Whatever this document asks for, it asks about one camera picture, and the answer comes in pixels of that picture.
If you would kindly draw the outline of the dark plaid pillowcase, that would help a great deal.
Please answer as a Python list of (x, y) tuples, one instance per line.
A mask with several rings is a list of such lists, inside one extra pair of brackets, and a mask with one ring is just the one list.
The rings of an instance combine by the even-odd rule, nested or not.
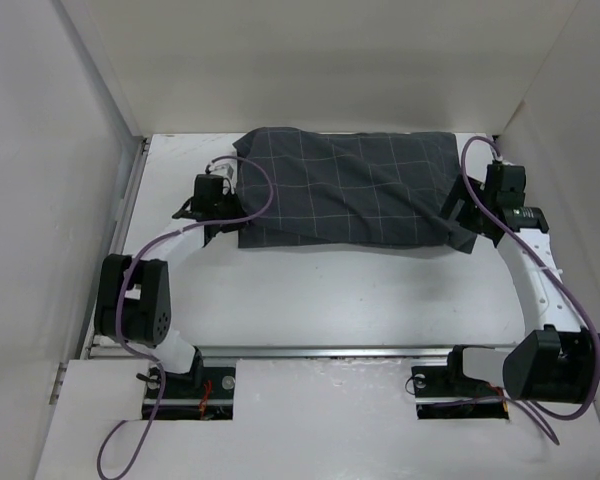
[(460, 174), (448, 132), (320, 134), (262, 127), (233, 144), (243, 210), (266, 212), (243, 249), (353, 244), (469, 253), (475, 234), (439, 213)]

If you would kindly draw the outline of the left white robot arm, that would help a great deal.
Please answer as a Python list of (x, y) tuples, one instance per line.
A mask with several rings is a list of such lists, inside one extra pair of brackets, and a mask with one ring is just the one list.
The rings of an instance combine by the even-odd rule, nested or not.
[[(174, 213), (168, 229), (242, 216), (232, 173), (203, 173), (196, 176), (192, 197)], [(169, 268), (204, 248), (217, 233), (238, 228), (237, 224), (196, 228), (152, 248), (138, 263), (130, 255), (108, 255), (101, 267), (95, 333), (117, 343), (126, 341), (130, 348), (156, 358), (178, 394), (197, 394), (204, 382), (203, 358), (199, 349), (171, 326)]]

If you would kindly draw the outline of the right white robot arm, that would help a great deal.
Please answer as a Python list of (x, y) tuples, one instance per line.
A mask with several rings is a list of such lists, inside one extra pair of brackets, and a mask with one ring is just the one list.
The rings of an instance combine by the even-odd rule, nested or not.
[(485, 181), (457, 177), (441, 216), (490, 239), (508, 268), (524, 321), (510, 352), (484, 346), (453, 349), (446, 387), (464, 394), (479, 380), (514, 400), (588, 405), (600, 380), (600, 333), (586, 326), (564, 293), (543, 211), (525, 203), (521, 166), (493, 162)]

